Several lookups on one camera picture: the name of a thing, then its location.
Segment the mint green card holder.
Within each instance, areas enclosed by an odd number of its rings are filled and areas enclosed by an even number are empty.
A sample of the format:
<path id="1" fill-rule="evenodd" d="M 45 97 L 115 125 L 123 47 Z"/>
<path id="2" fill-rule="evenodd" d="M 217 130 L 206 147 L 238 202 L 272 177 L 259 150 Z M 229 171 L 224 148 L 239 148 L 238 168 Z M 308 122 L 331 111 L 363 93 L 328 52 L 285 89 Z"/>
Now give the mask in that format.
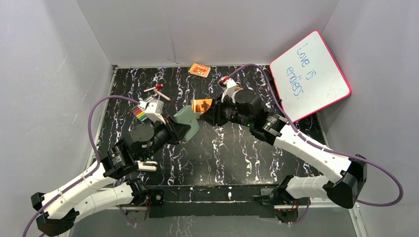
<path id="1" fill-rule="evenodd" d="M 173 116 L 173 119 L 176 124 L 183 126 L 180 133 L 180 141 L 183 143 L 188 142 L 199 130 L 196 114 L 194 113 L 191 105 L 184 106 Z"/>

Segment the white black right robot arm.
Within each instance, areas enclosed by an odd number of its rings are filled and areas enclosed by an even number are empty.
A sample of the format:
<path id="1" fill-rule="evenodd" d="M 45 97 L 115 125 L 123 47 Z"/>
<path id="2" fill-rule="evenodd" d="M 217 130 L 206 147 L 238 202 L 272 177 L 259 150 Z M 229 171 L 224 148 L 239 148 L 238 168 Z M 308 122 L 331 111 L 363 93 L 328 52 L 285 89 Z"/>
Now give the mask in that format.
<path id="1" fill-rule="evenodd" d="M 367 169 L 360 162 L 361 156 L 347 158 L 328 153 L 327 147 L 295 132 L 282 114 L 269 111 L 250 90 L 212 99 L 206 103 L 200 119 L 213 126 L 227 122 L 246 126 L 256 139 L 297 156 L 321 172 L 315 177 L 286 176 L 277 190 L 257 197 L 265 205 L 292 204 L 297 199 L 313 197 L 327 198 L 351 209 L 366 182 Z"/>

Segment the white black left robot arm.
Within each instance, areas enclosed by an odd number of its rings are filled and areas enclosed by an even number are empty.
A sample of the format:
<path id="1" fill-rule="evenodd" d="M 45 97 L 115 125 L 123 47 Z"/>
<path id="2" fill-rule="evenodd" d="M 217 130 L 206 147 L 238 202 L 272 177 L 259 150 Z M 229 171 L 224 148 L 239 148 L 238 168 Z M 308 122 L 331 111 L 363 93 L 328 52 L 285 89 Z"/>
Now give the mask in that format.
<path id="1" fill-rule="evenodd" d="M 137 125 L 79 176 L 55 191 L 31 196 L 38 230 L 55 237 L 84 217 L 109 207 L 145 204 L 149 194 L 139 178 L 105 191 L 102 188 L 137 170 L 154 172 L 156 163 L 149 160 L 152 155 L 167 144 L 189 141 L 198 129 L 198 122 L 192 118 L 165 118 L 163 123 Z"/>

